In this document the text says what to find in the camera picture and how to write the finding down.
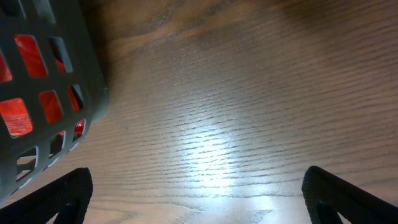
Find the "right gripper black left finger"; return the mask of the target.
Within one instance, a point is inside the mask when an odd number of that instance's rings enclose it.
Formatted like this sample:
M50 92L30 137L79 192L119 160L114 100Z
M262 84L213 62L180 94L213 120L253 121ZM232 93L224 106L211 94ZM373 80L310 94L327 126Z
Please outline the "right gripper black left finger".
M89 168L77 168L1 209L2 224L82 224L93 195Z

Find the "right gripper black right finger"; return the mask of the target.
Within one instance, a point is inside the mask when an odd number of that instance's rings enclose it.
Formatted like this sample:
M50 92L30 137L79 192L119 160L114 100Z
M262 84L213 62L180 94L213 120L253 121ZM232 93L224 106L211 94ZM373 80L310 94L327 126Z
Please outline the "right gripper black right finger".
M312 223L397 223L397 207L318 167L306 171L302 192Z

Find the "grey plastic slotted basket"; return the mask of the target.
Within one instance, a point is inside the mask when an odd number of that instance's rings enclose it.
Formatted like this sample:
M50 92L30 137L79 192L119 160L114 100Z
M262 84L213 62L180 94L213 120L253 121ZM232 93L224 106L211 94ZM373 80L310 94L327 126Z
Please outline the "grey plastic slotted basket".
M17 35L32 38L46 75L29 75ZM32 130L16 136L1 123L1 201L54 165L108 109L109 91L78 1L1 2L1 57L11 79L1 101L21 100ZM76 134L83 122L83 134Z

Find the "orange snack bag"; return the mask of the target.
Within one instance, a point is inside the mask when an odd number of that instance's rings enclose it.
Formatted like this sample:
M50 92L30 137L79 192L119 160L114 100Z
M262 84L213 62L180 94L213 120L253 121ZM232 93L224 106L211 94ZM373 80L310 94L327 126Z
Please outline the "orange snack bag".
M47 71L34 38L31 35L16 35L14 40L16 41L29 75L32 78L46 77ZM66 71L62 61L56 57L55 62L61 74L65 74ZM10 70L1 55L1 83L11 80L12 75ZM80 111L83 106L79 105L76 93L74 93L72 87L68 89L68 95L72 103L73 111ZM54 123L62 118L60 105L53 91L41 93L39 95L39 100L44 108L44 113L49 123ZM20 98L1 101L1 116L11 136L23 136L33 130L27 110ZM78 122L75 126L74 135L82 135L84 127L84 120Z

